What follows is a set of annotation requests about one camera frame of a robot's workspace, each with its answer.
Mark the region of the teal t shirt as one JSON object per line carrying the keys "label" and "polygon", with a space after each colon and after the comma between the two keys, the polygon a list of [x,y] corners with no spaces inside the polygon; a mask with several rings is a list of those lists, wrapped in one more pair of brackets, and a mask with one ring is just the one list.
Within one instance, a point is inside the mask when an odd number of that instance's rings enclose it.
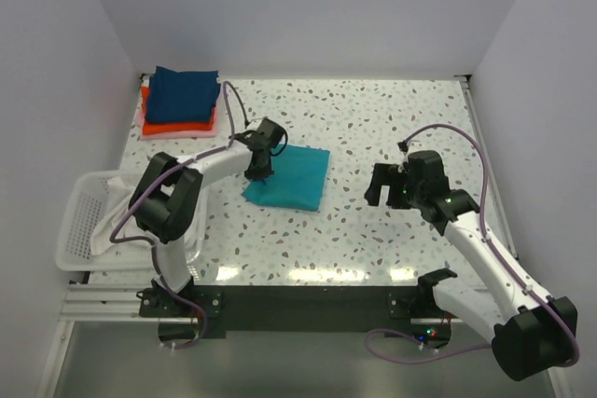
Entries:
{"label": "teal t shirt", "polygon": [[317,212],[329,160],[328,150],[289,145],[272,159],[274,174],[251,181],[242,196],[257,206]]}

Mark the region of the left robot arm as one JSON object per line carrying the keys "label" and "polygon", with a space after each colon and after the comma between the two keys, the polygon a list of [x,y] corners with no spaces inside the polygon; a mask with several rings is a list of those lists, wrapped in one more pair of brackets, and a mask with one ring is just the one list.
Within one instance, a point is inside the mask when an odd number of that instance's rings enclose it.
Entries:
{"label": "left robot arm", "polygon": [[242,174],[248,180],[272,176],[271,159],[285,150],[287,142],[286,130],[264,118],[257,128],[236,133],[228,144],[199,155],[175,158],[161,152],[150,159],[129,203],[130,215],[150,245],[156,274],[151,287],[138,294],[141,316],[206,321],[187,268],[184,242],[200,193],[231,175]]}

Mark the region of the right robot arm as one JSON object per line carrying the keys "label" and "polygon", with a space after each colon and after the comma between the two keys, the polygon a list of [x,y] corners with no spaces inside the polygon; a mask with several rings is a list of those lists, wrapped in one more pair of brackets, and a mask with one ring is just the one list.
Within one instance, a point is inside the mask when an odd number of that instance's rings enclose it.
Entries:
{"label": "right robot arm", "polygon": [[578,359],[575,305],[554,297],[518,264],[487,227],[475,200],[451,188],[439,153],[418,151],[400,164],[375,164],[364,195],[368,205],[379,205],[383,187],[389,189],[387,206],[419,211],[465,257],[490,294],[483,297],[443,268],[418,279],[410,310],[461,319],[516,381]]}

